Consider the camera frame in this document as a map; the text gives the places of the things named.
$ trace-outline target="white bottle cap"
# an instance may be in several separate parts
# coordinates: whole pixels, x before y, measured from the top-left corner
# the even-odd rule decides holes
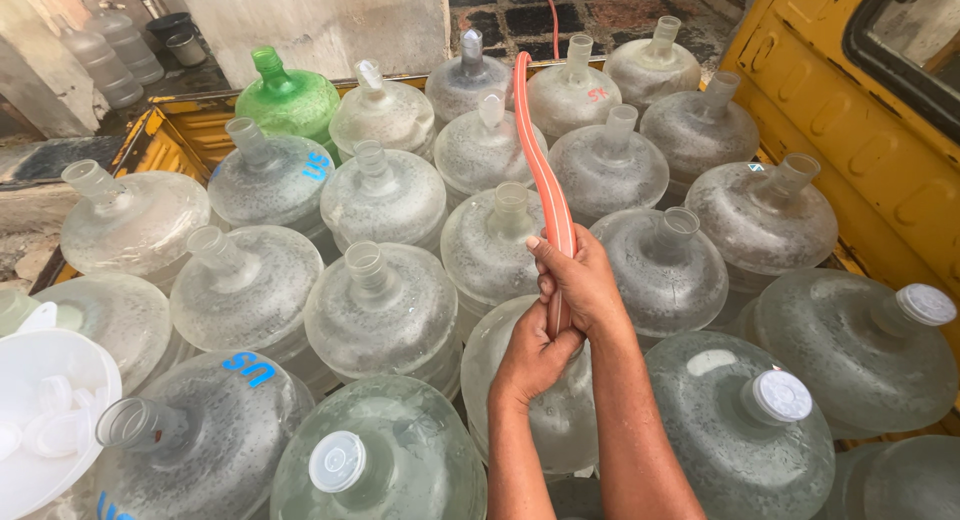
[[[810,415],[813,398],[799,379],[782,370],[767,370],[753,380],[753,396],[760,408],[785,423]]]
[[[366,464],[367,449],[360,436],[339,430],[319,440],[307,470],[314,486],[332,494],[353,486]]]
[[[954,301],[940,289],[925,283],[911,283],[897,291],[896,303],[907,315],[930,327],[945,325],[957,316]]]

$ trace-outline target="hand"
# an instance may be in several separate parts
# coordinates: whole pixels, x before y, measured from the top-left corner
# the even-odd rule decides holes
[[[546,335],[546,307],[543,301],[534,301],[513,326],[507,352],[489,388],[490,407],[515,406],[525,413],[537,394],[557,382],[570,355],[586,339],[571,327],[551,341]]]
[[[573,224],[573,230],[577,235],[577,255],[572,259],[545,238],[531,236],[526,240],[540,273],[536,279],[539,299],[548,302],[559,287],[570,305],[573,326],[589,338],[597,337],[592,333],[597,327],[626,327],[633,332],[603,244],[580,224]],[[540,234],[546,236],[546,230]]]

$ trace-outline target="forearm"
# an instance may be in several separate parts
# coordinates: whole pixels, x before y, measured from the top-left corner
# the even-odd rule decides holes
[[[556,520],[526,405],[490,391],[488,520]]]
[[[624,315],[593,334],[593,396],[607,520],[705,518],[667,440],[630,320]]]

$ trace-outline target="empty water jug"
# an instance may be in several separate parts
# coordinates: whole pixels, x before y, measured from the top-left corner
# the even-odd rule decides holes
[[[83,276],[32,297],[13,289],[0,291],[0,335],[14,332],[42,303],[56,303],[57,327],[77,331],[110,353],[127,394],[193,355],[193,346],[170,337],[167,298],[136,276]]]
[[[426,78],[424,94],[433,106],[434,124],[440,131],[458,116],[476,108],[477,93],[495,88],[509,106],[514,104],[514,72],[483,54],[483,34],[476,29],[460,33],[460,57],[437,66]]]
[[[789,273],[728,330],[782,360],[807,383],[835,439],[923,428],[957,397],[957,367],[937,327],[956,318],[929,285],[900,291],[830,269]]]
[[[278,226],[224,234],[208,226],[170,293],[176,330],[204,351],[257,351],[300,378],[315,398],[338,380],[310,349],[304,307],[324,264],[303,235]]]
[[[320,216],[320,194],[333,175],[327,149],[297,135],[264,137],[249,117],[227,122],[226,133],[237,148],[206,185],[213,210],[234,228],[290,228],[309,238],[324,262],[339,257]]]
[[[960,437],[921,435],[837,454],[826,504],[812,520],[954,520]]]
[[[90,75],[111,108],[126,108],[143,97],[143,86],[102,35],[74,30],[62,15],[54,15],[53,19],[60,30],[60,42]]]
[[[304,384],[263,355],[187,360],[100,417],[98,517],[247,520],[313,405]]]
[[[333,173],[319,198],[319,213],[337,248],[354,242],[396,242],[440,254],[447,193],[437,170],[422,158],[360,141],[356,158]]]
[[[457,395],[457,288],[425,250],[353,244],[320,275],[304,312],[310,345],[344,383],[398,374]]]
[[[657,100],[700,85],[700,64],[674,43],[680,24],[676,17],[661,17],[652,38],[617,47],[603,65],[603,73],[620,88],[623,103],[635,107],[640,116]]]
[[[834,442],[810,392],[773,356],[684,332],[644,357],[673,451],[710,520],[809,520],[834,480]]]
[[[359,86],[343,96],[330,121],[330,135],[346,160],[354,146],[376,139],[386,149],[413,153],[433,162],[433,108],[419,90],[405,83],[384,81],[376,60],[354,64]]]
[[[453,405],[402,376],[361,379],[296,430],[276,469],[272,520],[483,520],[487,478]]]
[[[740,78],[717,72],[706,92],[679,92],[658,100],[643,115],[640,133],[670,164],[666,206],[684,202],[690,184],[718,165],[750,161],[761,144],[757,124],[733,102]]]
[[[670,180],[664,155],[634,132],[637,109],[616,106],[606,124],[574,130],[557,140],[548,161],[573,221],[589,228],[625,208],[652,208]]]
[[[519,182],[480,192],[450,214],[439,247],[457,286],[457,340],[466,342],[496,306],[539,292],[537,267],[524,241],[540,234],[544,224],[540,196]]]
[[[487,393],[514,325],[537,296],[518,297],[498,305],[480,320],[463,351],[463,404],[470,434],[485,462],[490,454]],[[557,382],[530,402],[530,429],[546,474],[573,473],[597,463],[600,452],[589,342],[570,356]]]
[[[446,185],[450,210],[500,182],[517,181],[527,187],[534,183],[517,131],[517,116],[504,109],[505,97],[493,88],[482,90],[474,98],[477,110],[457,117],[437,136],[433,159]],[[534,139],[546,152],[546,139],[537,127]]]
[[[603,243],[640,348],[700,330],[723,307],[723,257],[686,208],[621,210],[590,232]]]
[[[143,41],[134,21],[125,14],[106,13],[98,8],[83,28],[102,35],[139,84],[155,83],[163,78],[163,66]]]
[[[621,103],[620,89],[613,80],[588,66],[593,47],[590,36],[574,35],[566,64],[537,72],[527,82],[530,121],[551,147],[569,132],[605,123],[610,108]]]
[[[236,115],[256,120],[265,135],[299,135],[336,155],[330,120],[340,95],[333,84],[314,72],[284,70],[273,47],[258,47],[250,55],[261,77],[237,97]],[[339,165],[340,158],[333,159]]]
[[[169,294],[190,258],[187,237],[210,222],[204,187],[167,171],[114,179],[92,159],[71,163],[62,176],[82,196],[60,231],[66,262],[88,275],[139,276]]]
[[[817,160],[789,154],[774,167],[728,163],[704,173],[690,187],[685,206],[726,261],[730,294],[719,329],[777,277],[813,268],[837,242],[834,209],[810,181]]]

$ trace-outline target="orange hose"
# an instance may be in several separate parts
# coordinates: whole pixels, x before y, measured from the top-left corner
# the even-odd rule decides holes
[[[534,174],[536,191],[543,202],[543,218],[546,219],[546,239],[565,256],[577,254],[577,237],[573,231],[573,218],[570,216],[570,207],[567,198],[560,188],[556,175],[546,162],[544,152],[541,151],[534,137],[533,124],[530,122],[530,109],[527,104],[527,64],[530,63],[530,54],[521,51],[516,56],[516,66],[513,67],[513,104],[516,112],[516,129],[519,132],[520,144],[523,145],[523,154],[527,157],[530,171]],[[550,338],[557,337],[557,333],[570,326],[570,306],[564,302],[564,294],[558,290],[550,299],[547,311],[546,332]]]

